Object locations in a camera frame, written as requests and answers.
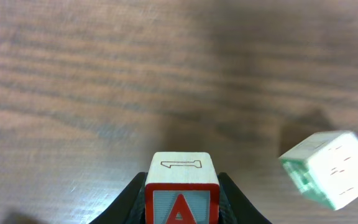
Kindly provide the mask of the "red A wooden block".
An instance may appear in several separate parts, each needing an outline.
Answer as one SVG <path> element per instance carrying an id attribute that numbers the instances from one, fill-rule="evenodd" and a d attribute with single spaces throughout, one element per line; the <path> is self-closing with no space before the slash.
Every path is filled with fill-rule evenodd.
<path id="1" fill-rule="evenodd" d="M 207 152 L 156 152 L 145 181 L 145 222 L 217 224 L 219 191 Z"/>

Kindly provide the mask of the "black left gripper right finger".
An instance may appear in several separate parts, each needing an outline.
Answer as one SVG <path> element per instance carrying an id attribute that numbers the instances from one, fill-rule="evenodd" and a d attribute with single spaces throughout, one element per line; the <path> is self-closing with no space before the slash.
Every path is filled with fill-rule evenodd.
<path id="1" fill-rule="evenodd" d="M 218 174 L 219 224 L 272 224 L 225 172 Z"/>

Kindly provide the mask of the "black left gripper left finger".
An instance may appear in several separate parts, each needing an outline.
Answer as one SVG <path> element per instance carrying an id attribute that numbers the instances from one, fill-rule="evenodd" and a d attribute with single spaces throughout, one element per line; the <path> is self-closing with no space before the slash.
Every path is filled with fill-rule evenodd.
<path id="1" fill-rule="evenodd" d="M 139 172 L 116 199 L 89 224 L 146 224 L 146 172 Z"/>

